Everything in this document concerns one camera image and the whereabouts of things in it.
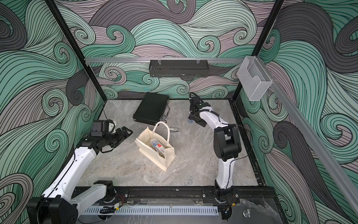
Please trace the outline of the cream canvas tote bag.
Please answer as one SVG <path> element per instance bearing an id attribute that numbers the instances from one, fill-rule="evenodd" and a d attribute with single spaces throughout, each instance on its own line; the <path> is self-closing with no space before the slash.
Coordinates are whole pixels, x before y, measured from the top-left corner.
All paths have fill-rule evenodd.
<path id="1" fill-rule="evenodd" d="M 164 125 L 167 129 L 166 139 L 156 133 L 156 129 L 160 124 Z M 147 127 L 147 129 L 144 130 L 138 138 L 136 138 L 135 143 L 143 155 L 145 155 L 163 171 L 166 171 L 175 158 L 175 150 L 169 143 L 169 140 L 169 126 L 165 122 L 159 121 L 154 126 L 153 130 L 150 130 Z"/>

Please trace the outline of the clear compass case brown label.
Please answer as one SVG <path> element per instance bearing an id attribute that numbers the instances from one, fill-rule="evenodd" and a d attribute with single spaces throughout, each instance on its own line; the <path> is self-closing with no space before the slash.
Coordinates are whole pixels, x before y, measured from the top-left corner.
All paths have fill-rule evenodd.
<path id="1" fill-rule="evenodd" d="M 179 128 L 176 128 L 176 127 L 169 127 L 169 131 L 171 133 L 179 133 L 180 132 L 180 129 Z"/>

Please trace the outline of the small lead box red label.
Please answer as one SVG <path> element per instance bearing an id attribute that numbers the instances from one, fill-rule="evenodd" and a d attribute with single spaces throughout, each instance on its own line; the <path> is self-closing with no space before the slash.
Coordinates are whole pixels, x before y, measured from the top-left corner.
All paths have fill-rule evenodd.
<path id="1" fill-rule="evenodd" d="M 165 154 L 166 148 L 158 140 L 151 139 L 151 145 L 158 153 Z"/>

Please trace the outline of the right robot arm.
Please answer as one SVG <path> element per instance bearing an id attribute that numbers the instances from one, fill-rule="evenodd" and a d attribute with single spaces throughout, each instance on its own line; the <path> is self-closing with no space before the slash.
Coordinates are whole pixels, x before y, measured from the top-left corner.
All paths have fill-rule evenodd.
<path id="1" fill-rule="evenodd" d="M 216 113 L 208 102 L 196 93 L 189 93 L 189 119 L 198 125 L 209 126 L 213 130 L 213 149 L 219 159 L 218 175 L 214 193 L 219 201 L 232 194 L 233 167 L 241 152 L 240 131 L 236 124 L 230 124 Z"/>

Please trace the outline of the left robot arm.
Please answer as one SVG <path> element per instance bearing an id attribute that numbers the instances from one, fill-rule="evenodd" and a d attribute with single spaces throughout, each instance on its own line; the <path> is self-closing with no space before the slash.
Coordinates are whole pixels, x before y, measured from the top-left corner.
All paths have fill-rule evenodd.
<path id="1" fill-rule="evenodd" d="M 26 209 L 32 224 L 74 224 L 89 207 L 99 200 L 112 202 L 116 191 L 112 181 L 96 181 L 85 192 L 73 197 L 83 173 L 102 152 L 103 147 L 116 148 L 132 135 L 126 127 L 109 132 L 92 132 L 81 139 L 67 165 L 56 180 L 39 197 L 32 197 Z"/>

